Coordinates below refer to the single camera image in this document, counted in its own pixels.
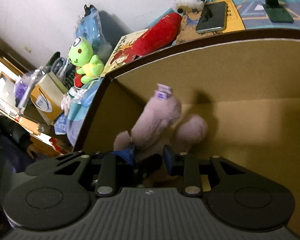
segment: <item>red chili pepper plush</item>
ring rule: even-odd
[[[161,18],[154,26],[140,36],[132,45],[138,56],[144,56],[172,42],[179,32],[182,17],[170,13]]]

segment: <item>cartoon character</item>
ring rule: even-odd
[[[175,12],[185,14],[186,12],[193,12],[197,14],[202,11],[204,2],[201,0],[175,0],[172,8]]]
[[[110,62],[110,70],[121,67],[124,64],[132,61],[136,54],[133,52],[132,48],[126,48],[124,50],[119,50]]]
[[[71,63],[81,68],[77,69],[78,74],[85,74],[81,78],[83,84],[89,83],[102,73],[105,65],[97,55],[93,55],[92,46],[84,37],[78,37],[69,50]]]

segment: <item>silver screw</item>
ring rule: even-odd
[[[189,186],[185,188],[188,194],[198,194],[201,190],[197,186]]]
[[[100,194],[109,194],[113,191],[113,189],[109,186],[102,186],[97,189]]]

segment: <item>pink plush toy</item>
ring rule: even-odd
[[[124,150],[129,142],[136,144],[136,161],[154,154],[163,154],[163,146],[170,144],[175,153],[189,152],[193,144],[200,143],[208,132],[208,125],[198,115],[187,115],[170,140],[166,129],[174,124],[181,114],[181,102],[172,95],[170,87],[158,84],[159,90],[147,102],[141,116],[131,130],[121,132],[114,141],[114,151]],[[152,181],[170,180],[164,164],[154,172]]]

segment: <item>panda plush toy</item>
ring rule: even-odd
[[[201,0],[174,0],[172,8],[175,12],[185,15],[187,12],[197,14],[202,11],[204,2]]]

